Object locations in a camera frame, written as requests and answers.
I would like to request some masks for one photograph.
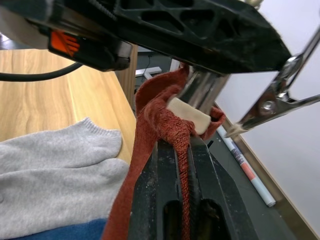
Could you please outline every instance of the towel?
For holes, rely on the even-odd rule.
[[[100,218],[11,240],[100,240],[106,222],[106,219]]]
[[[187,149],[190,135],[196,135],[194,124],[175,116],[166,108],[167,101],[185,85],[189,67],[183,66],[146,81],[135,98],[137,124],[132,160],[128,174],[112,206],[102,240],[126,240],[135,183],[148,161],[156,141],[164,139],[172,144],[178,157],[182,191],[182,239],[189,235],[189,187]],[[224,122],[224,113],[213,107],[212,122],[200,137],[209,138]]]

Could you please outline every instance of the red towel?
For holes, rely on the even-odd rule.
[[[187,148],[190,135],[196,134],[195,126],[193,122],[183,120],[166,109],[168,99],[185,85],[188,72],[189,67],[186,65],[177,71],[157,75],[138,90],[135,98],[137,123],[131,164],[112,206],[102,240],[127,240],[135,183],[159,139],[173,145],[177,153],[183,201],[181,239],[190,239]],[[214,107],[211,116],[214,121],[200,136],[203,139],[209,138],[226,118],[221,110]]]

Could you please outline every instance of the metal clamp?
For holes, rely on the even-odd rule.
[[[319,41],[320,27],[303,52],[290,57],[286,61],[282,70],[273,79],[251,109],[239,122],[229,129],[226,137],[233,137],[248,132],[256,126],[282,117],[294,110],[320,102],[320,94],[303,100],[295,100],[290,97],[289,93],[289,88],[297,79],[297,76],[316,49]]]

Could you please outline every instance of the orange tag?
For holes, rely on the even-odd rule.
[[[73,57],[80,47],[75,37],[66,35],[58,30],[51,32],[51,46],[60,52],[68,54],[70,57]]]

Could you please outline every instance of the dark floor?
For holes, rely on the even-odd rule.
[[[30,47],[19,42],[12,41],[4,35],[0,36],[0,50],[29,49]]]
[[[5,36],[0,38],[0,50],[26,48],[28,46],[16,43]],[[170,65],[171,59],[169,57],[154,52],[141,52],[138,54],[137,69],[160,67],[162,72],[165,73],[169,71]],[[137,77],[135,88],[138,89],[145,81],[144,77]],[[225,143],[221,140],[221,137],[216,133],[211,140],[213,140],[213,144],[209,150],[235,181],[259,239],[295,240],[295,236],[282,220],[277,210],[265,205]]]

